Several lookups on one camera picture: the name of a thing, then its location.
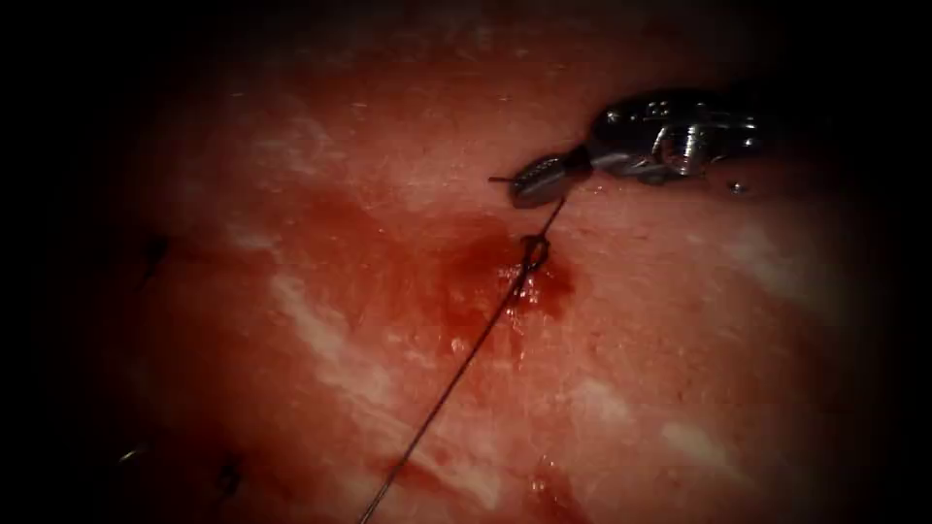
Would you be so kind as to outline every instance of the wet tissue surface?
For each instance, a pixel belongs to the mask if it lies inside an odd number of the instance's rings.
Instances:
[[[742,75],[768,49],[739,19],[349,3],[181,46],[48,244],[68,260],[42,321],[51,420],[78,457],[61,467],[84,478],[69,508],[356,522],[552,211],[487,179],[568,149],[626,94]],[[828,169],[582,184],[371,522],[856,512],[886,450],[889,291]],[[734,178],[752,191],[716,181]]]

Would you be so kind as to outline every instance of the blood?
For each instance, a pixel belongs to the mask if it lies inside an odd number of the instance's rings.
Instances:
[[[541,458],[529,478],[526,506],[541,522],[590,524],[585,510],[573,494],[573,485],[555,462]]]

